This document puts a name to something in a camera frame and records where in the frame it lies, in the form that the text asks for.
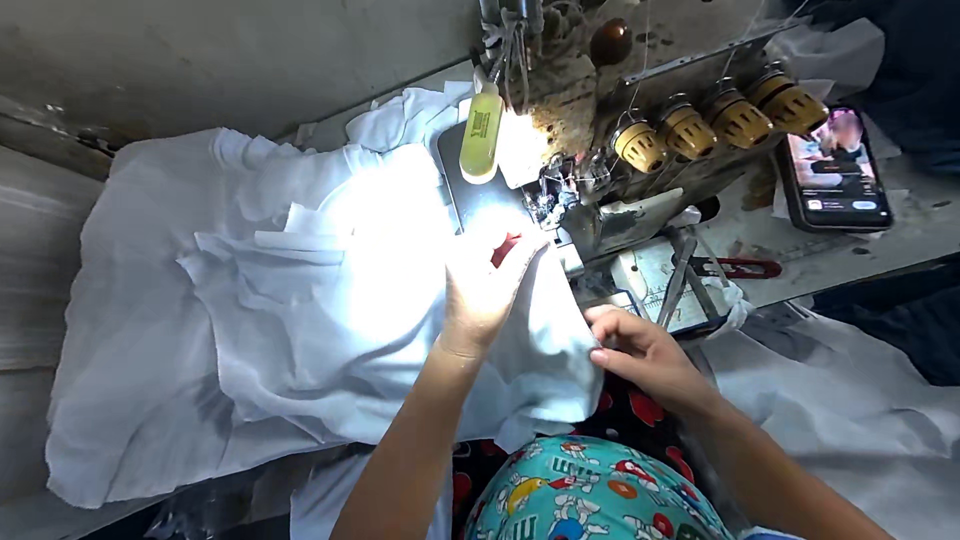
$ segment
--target fingernail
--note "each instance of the fingernail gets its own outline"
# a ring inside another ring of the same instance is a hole
[[[603,349],[594,349],[590,351],[590,361],[598,366],[605,365],[607,363],[607,359],[607,352]]]

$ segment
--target smartphone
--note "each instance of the smartphone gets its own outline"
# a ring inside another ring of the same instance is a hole
[[[827,123],[809,136],[788,134],[777,149],[777,162],[798,229],[875,233],[893,226],[856,109],[833,107]]]

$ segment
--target work table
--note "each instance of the work table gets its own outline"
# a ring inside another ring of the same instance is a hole
[[[464,61],[410,84],[443,90],[445,81],[469,81],[472,66]],[[385,103],[402,89],[377,98]],[[347,143],[345,126],[370,109],[363,104],[323,121],[300,127],[301,149],[328,151]],[[746,297],[758,307],[769,306],[888,272],[931,261],[960,251],[960,184],[913,168],[907,156],[880,160],[879,177],[894,211],[893,229],[877,239],[843,233],[806,233],[788,219],[774,217],[772,208],[745,210],[751,187],[740,179],[723,190],[720,212],[697,226],[718,257],[769,258],[783,266],[771,280],[738,280]],[[707,253],[698,248],[697,256]]]

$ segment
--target gray wall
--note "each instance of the gray wall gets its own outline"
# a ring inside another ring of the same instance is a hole
[[[113,138],[276,136],[462,58],[476,0],[9,0],[0,95]]]

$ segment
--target fabric pile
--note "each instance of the fabric pile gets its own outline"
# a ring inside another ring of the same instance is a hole
[[[789,304],[702,351],[724,397],[894,537],[960,528],[960,388],[931,386],[900,350]]]
[[[50,489],[94,508],[378,442],[443,321],[454,228],[422,142],[456,122],[444,103],[440,124],[385,105],[404,118],[393,140],[419,143],[384,153],[304,153],[226,129],[118,153],[66,313]],[[458,437],[513,449],[587,418],[602,380],[552,248],[507,328]]]

